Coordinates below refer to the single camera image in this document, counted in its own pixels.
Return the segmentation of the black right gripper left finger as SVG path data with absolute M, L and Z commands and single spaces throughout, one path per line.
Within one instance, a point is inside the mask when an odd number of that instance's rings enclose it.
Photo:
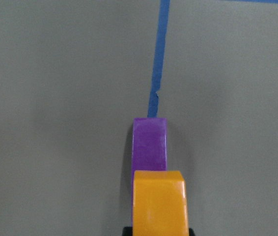
M 133 235 L 133 227 L 127 226 L 122 230 L 122 236 L 132 236 Z

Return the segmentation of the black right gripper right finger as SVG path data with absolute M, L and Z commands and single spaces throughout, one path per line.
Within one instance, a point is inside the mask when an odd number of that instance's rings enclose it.
M 189 236 L 195 236 L 195 233 L 192 228 L 189 228 Z

